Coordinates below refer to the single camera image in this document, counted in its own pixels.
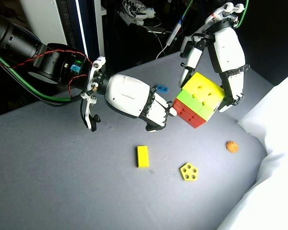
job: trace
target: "white cloth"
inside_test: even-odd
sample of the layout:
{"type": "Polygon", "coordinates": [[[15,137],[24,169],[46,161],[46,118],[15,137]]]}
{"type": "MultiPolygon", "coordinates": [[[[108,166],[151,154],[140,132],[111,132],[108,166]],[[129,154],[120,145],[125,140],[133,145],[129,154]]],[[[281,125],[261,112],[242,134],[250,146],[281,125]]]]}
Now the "white cloth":
{"type": "Polygon", "coordinates": [[[261,141],[267,157],[262,161],[255,185],[218,230],[288,230],[288,77],[239,124],[261,141]]]}

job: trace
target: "table surface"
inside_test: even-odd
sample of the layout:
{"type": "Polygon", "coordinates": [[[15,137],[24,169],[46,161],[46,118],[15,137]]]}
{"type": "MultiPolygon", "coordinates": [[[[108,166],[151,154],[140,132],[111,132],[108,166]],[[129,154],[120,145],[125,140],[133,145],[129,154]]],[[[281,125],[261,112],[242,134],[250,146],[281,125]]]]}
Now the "table surface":
{"type": "MultiPolygon", "coordinates": [[[[124,71],[150,85],[179,92],[179,54],[124,71]]],[[[220,84],[209,55],[198,71],[220,84]]],[[[118,114],[102,96],[94,106],[102,122],[85,128],[79,103],[53,108],[41,102],[0,116],[0,230],[212,230],[253,184],[266,152],[236,121],[272,85],[252,69],[245,100],[193,129],[179,117],[145,131],[145,122],[118,114]],[[236,141],[232,154],[225,142],[236,141]],[[150,167],[138,169],[136,147],[149,148],[150,167]],[[198,180],[184,181],[190,162],[198,180]]]]}

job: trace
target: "yellow block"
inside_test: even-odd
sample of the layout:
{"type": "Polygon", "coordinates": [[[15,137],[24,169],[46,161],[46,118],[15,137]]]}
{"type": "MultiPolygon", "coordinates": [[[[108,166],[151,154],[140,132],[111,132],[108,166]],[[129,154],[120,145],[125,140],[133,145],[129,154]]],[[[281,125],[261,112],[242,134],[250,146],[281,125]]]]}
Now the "yellow block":
{"type": "Polygon", "coordinates": [[[149,167],[148,147],[138,146],[138,168],[148,168],[148,167],[149,167]]]}
{"type": "Polygon", "coordinates": [[[182,177],[185,181],[196,181],[198,169],[195,168],[191,163],[186,163],[180,168],[182,177]]]}
{"type": "Polygon", "coordinates": [[[184,90],[192,94],[203,105],[215,110],[222,102],[224,90],[200,73],[195,73],[183,86],[184,90]]]}

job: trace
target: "light strip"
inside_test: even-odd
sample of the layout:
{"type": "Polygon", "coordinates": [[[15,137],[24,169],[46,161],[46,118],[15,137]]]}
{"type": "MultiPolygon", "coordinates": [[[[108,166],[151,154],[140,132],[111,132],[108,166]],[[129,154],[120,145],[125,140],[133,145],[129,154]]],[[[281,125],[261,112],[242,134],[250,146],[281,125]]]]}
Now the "light strip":
{"type": "Polygon", "coordinates": [[[79,25],[80,25],[82,42],[83,42],[83,46],[84,46],[84,52],[85,52],[85,54],[88,56],[88,54],[87,54],[87,49],[86,49],[85,38],[84,38],[84,31],[83,31],[83,25],[82,25],[80,7],[79,7],[79,0],[76,0],[76,8],[77,8],[77,13],[78,13],[78,20],[79,20],[79,25]]]}

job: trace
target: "blue toy piece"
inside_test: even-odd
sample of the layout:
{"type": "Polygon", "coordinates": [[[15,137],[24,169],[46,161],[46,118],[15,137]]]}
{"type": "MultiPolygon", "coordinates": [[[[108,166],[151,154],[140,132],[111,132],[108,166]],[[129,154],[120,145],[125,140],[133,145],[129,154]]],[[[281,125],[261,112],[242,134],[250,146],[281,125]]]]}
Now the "blue toy piece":
{"type": "Polygon", "coordinates": [[[156,85],[157,92],[168,93],[168,87],[163,85],[156,85]]]}

